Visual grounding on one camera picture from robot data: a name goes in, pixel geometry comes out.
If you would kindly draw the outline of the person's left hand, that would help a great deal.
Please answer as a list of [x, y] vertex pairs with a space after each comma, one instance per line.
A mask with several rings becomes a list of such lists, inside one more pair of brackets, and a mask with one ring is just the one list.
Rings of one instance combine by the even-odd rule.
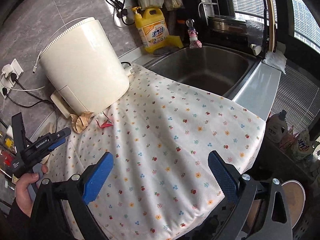
[[36, 183], [40, 179], [39, 173], [25, 173], [16, 183], [16, 203], [20, 210], [27, 215], [31, 216], [33, 201], [28, 192], [28, 186]]

